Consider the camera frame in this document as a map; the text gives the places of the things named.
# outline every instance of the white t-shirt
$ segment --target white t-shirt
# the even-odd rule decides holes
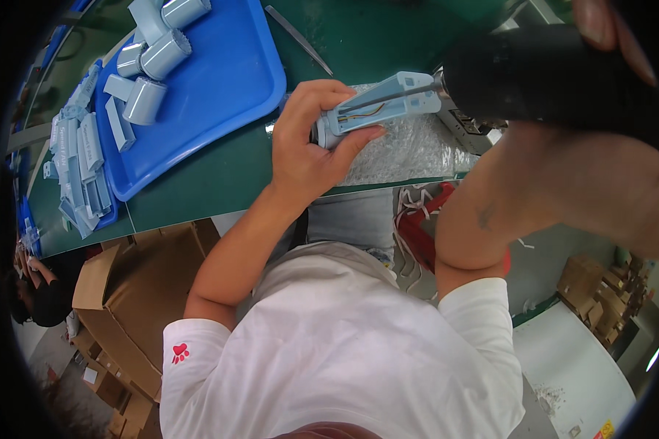
[[[272,438],[319,421],[383,439],[506,438],[524,416],[503,279],[434,308],[346,244],[299,247],[268,267],[230,333],[164,330],[164,438]]]

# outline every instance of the hand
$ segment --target hand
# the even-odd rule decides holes
[[[309,143],[320,111],[332,110],[355,94],[334,79],[299,83],[276,122],[270,186],[300,210],[342,181],[364,146],[386,134],[380,126],[358,129],[333,151]]]
[[[620,44],[620,50],[634,72],[649,85],[656,85],[647,57],[609,0],[573,0],[572,7],[578,30],[593,47],[613,50]]]
[[[43,263],[36,256],[29,255],[29,258],[26,260],[26,265],[28,265],[33,271],[37,271],[40,266],[43,266]]]

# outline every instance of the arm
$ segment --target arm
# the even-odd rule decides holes
[[[512,122],[440,213],[440,299],[502,277],[507,245],[556,223],[659,259],[659,152],[625,136]]]
[[[35,289],[39,288],[39,285],[41,285],[41,277],[38,276],[35,272],[33,272],[29,267],[29,264],[27,264],[26,254],[23,249],[19,250],[19,265],[20,268],[22,268],[23,275],[27,279],[31,280],[31,284],[34,285],[34,288]]]
[[[35,256],[33,256],[31,258],[29,263],[31,264],[32,267],[36,268],[37,271],[39,271],[39,274],[41,274],[42,277],[44,278],[44,281],[46,282],[46,285],[50,285],[51,281],[53,281],[53,280],[58,280],[58,277],[56,277],[54,275],[54,273],[51,272],[51,270],[46,268],[44,263],[42,263],[39,259],[35,258]],[[34,286],[36,288],[39,288],[39,286],[36,283],[34,284]]]
[[[312,201],[344,178],[370,140],[385,134],[382,127],[357,130],[334,151],[308,143],[320,111],[334,108],[354,93],[328,79],[298,85],[274,127],[271,184],[210,251],[188,294],[184,318],[214,320],[233,330],[237,305],[258,281],[283,232]]]

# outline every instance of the black hair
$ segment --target black hair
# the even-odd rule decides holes
[[[3,282],[4,291],[7,295],[8,306],[10,307],[10,314],[12,318],[19,324],[25,323],[31,318],[31,314],[26,309],[26,305],[18,297],[18,272],[14,268],[8,272]]]

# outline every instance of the metal tweezers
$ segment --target metal tweezers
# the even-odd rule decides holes
[[[305,37],[303,37],[303,35],[298,32],[298,29],[293,27],[293,25],[290,24],[290,22],[288,22],[288,20],[286,20],[283,15],[278,13],[278,11],[276,11],[272,5],[268,5],[264,9],[271,17],[274,18],[274,20],[278,22],[278,24],[283,27],[283,29],[288,31],[288,33],[295,39],[295,41],[300,43],[300,46],[308,53],[308,55],[313,57],[313,59],[317,61],[317,63],[320,64],[323,69],[325,69],[325,72],[329,73],[330,76],[334,76],[332,70],[330,70],[330,67],[327,66],[327,63],[320,57],[319,54],[317,54],[317,52],[315,52],[315,49],[310,45],[310,43],[308,43],[308,40],[305,40]]]

